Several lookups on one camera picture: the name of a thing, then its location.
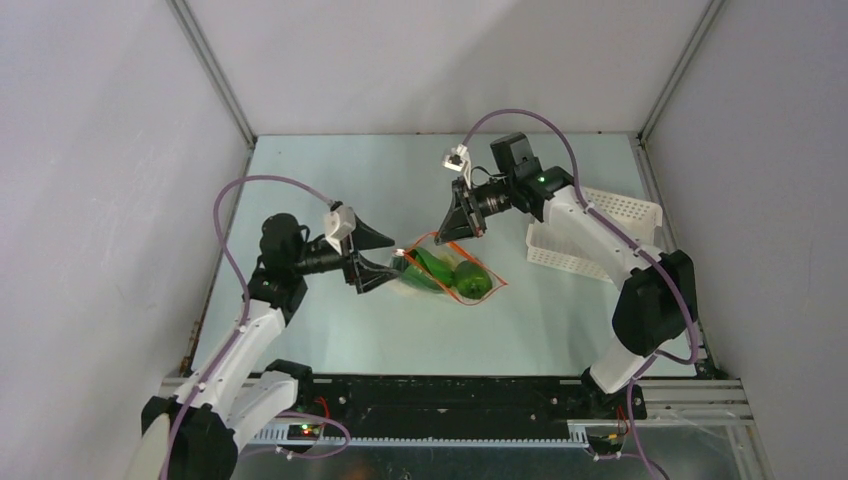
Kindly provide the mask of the clear zip bag orange zipper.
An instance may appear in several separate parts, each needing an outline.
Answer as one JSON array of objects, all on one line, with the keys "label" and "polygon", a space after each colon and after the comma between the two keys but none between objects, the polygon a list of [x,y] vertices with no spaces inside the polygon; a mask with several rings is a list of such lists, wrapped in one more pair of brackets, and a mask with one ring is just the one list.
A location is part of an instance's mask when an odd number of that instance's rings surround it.
[{"label": "clear zip bag orange zipper", "polygon": [[396,248],[389,266],[399,273],[389,283],[397,292],[468,307],[486,302],[508,285],[459,243],[437,243],[434,232]]}]

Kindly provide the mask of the green bok choy toy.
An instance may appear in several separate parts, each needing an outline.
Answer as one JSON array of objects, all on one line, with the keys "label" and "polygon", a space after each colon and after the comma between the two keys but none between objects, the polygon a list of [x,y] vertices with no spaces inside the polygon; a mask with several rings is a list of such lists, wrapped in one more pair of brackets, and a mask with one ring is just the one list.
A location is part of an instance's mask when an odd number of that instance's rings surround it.
[{"label": "green bok choy toy", "polygon": [[457,263],[447,253],[434,247],[415,247],[395,252],[390,267],[401,272],[398,281],[410,288],[430,293],[445,293],[452,289]]}]

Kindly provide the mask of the green pepper toy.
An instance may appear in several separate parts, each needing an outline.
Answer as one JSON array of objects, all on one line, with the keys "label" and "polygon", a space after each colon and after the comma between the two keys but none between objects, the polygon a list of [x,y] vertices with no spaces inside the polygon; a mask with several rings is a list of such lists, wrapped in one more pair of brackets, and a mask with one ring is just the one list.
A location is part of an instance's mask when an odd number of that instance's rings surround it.
[{"label": "green pepper toy", "polygon": [[480,300],[493,289],[487,270],[469,260],[456,266],[453,278],[455,290],[467,299]]}]

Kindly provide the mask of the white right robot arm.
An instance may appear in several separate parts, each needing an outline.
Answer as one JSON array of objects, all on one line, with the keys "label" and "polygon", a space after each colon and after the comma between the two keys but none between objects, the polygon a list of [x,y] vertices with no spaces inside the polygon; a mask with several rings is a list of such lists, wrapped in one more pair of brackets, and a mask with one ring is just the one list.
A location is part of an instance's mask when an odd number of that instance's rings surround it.
[{"label": "white right robot arm", "polygon": [[439,244],[479,238],[488,217],[510,209],[532,215],[559,237],[572,241],[597,263],[619,291],[612,315],[613,339],[588,369],[593,383],[581,392],[585,411],[606,418],[622,403],[620,390],[639,378],[657,357],[674,360],[663,345],[686,334],[690,354],[698,356],[697,295],[694,265],[683,251],[671,253],[624,229],[581,189],[578,172],[543,168],[522,133],[490,145],[498,172],[484,184],[472,181],[467,145],[447,151],[442,164],[458,172],[451,184],[451,205],[437,230]]}]

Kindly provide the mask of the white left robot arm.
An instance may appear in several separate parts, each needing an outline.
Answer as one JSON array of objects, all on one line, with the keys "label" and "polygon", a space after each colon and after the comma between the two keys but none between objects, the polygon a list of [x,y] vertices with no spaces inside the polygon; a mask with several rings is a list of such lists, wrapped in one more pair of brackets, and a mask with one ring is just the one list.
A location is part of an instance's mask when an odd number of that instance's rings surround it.
[{"label": "white left robot arm", "polygon": [[242,311],[207,362],[169,396],[153,396],[142,411],[144,446],[153,450],[141,479],[227,479],[245,447],[280,414],[304,416],[316,403],[310,367],[275,361],[250,388],[243,386],[258,358],[288,327],[308,290],[307,276],[340,271],[360,294],[398,272],[364,257],[395,242],[338,203],[324,232],[291,214],[267,218],[260,254],[243,280]]}]

